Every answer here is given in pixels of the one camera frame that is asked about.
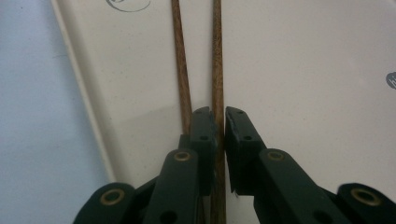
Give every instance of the wooden stick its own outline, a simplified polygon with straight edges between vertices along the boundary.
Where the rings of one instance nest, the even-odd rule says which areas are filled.
[[[190,133],[191,98],[189,77],[187,75],[186,53],[184,51],[183,29],[181,26],[180,6],[178,0],[172,0],[172,15],[175,34],[178,95],[180,99],[181,123],[183,133]]]
[[[216,155],[216,185],[210,201],[210,223],[226,223],[225,161],[224,161],[224,96],[222,70],[221,0],[213,5],[213,58],[212,58],[212,110],[218,126],[218,153]]]

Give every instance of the white tray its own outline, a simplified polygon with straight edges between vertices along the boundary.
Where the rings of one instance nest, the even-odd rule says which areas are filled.
[[[181,134],[171,3],[52,3],[108,176],[139,187]],[[211,105],[212,1],[180,5],[196,109]],[[360,182],[395,201],[395,21],[391,0],[223,1],[225,104],[323,188]],[[258,223],[251,198],[227,200],[229,223]]]

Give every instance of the blue surface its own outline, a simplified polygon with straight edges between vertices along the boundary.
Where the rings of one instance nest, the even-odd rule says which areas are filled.
[[[71,223],[107,183],[50,0],[0,1],[0,223]]]

